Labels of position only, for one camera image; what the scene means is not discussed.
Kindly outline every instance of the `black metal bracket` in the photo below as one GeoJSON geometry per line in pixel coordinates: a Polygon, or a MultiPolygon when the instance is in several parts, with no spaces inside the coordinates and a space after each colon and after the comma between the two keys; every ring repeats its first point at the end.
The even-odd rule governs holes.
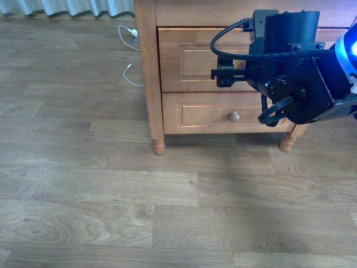
{"type": "Polygon", "coordinates": [[[245,81],[245,70],[234,69],[233,60],[218,57],[217,69],[211,71],[211,79],[217,77],[217,87],[231,87],[235,82],[245,81]]]}

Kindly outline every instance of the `drawer knob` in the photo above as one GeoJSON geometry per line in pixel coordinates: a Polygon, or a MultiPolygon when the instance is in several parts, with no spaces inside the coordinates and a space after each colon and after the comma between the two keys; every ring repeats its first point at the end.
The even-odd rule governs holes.
{"type": "Polygon", "coordinates": [[[229,120],[232,122],[238,122],[240,120],[240,116],[237,114],[237,112],[233,112],[229,115],[229,120]]]}

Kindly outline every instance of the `turned wooden leg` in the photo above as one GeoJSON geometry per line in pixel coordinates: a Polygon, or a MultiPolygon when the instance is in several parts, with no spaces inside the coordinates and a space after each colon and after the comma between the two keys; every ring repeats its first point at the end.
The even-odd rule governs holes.
{"type": "Polygon", "coordinates": [[[294,142],[298,137],[301,137],[305,132],[308,124],[305,125],[295,125],[291,132],[285,134],[284,139],[281,141],[279,149],[282,152],[289,152],[294,142]]]}
{"type": "Polygon", "coordinates": [[[156,155],[163,155],[165,152],[165,143],[163,140],[154,140],[153,145],[154,153],[156,155]]]}

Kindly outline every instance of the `drawer front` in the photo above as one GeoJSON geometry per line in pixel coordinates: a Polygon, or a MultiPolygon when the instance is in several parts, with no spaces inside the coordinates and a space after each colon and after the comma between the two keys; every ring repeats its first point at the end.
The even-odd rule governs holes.
{"type": "Polygon", "coordinates": [[[320,27],[350,27],[355,0],[156,0],[158,26],[229,26],[255,9],[320,11],[320,27]]]}
{"type": "MultiPolygon", "coordinates": [[[[215,80],[211,80],[211,69],[216,69],[217,56],[211,52],[210,43],[221,29],[158,29],[163,92],[254,91],[246,82],[222,89],[216,86],[215,80]]],[[[343,32],[343,29],[319,29],[316,40],[327,41],[326,47],[330,47],[343,32]]],[[[219,40],[217,47],[231,53],[247,54],[249,44],[249,33],[234,30],[219,40]]],[[[244,64],[245,61],[234,61],[239,69],[244,64]]]]}
{"type": "Polygon", "coordinates": [[[244,133],[290,130],[289,120],[275,128],[261,125],[260,94],[250,92],[163,93],[165,134],[244,133]]]}

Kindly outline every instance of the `white cable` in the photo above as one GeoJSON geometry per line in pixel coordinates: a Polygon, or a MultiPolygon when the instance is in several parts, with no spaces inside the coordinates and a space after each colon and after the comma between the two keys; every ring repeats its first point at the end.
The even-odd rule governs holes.
{"type": "Polygon", "coordinates": [[[125,69],[125,71],[123,72],[123,76],[124,78],[126,79],[126,81],[128,81],[129,83],[131,83],[132,85],[135,85],[136,87],[145,87],[144,85],[137,85],[137,84],[134,84],[133,82],[129,81],[129,79],[125,76],[125,73],[127,72],[127,70],[129,70],[129,68],[132,66],[132,64],[130,63],[128,65],[128,67],[125,69]]]}
{"type": "Polygon", "coordinates": [[[134,37],[137,37],[137,36],[138,36],[137,30],[135,30],[135,29],[132,29],[132,30],[131,30],[131,29],[129,29],[129,28],[123,26],[123,25],[119,25],[119,26],[118,26],[119,36],[120,36],[120,39],[123,41],[123,43],[124,43],[125,45],[127,45],[128,47],[131,47],[132,49],[135,49],[136,51],[140,51],[140,50],[137,49],[136,47],[133,47],[133,46],[127,44],[127,43],[124,41],[124,39],[122,38],[122,33],[120,32],[120,28],[121,28],[121,27],[124,28],[124,29],[126,29],[126,30],[128,30],[128,31],[132,34],[132,36],[134,36],[134,37]]]}

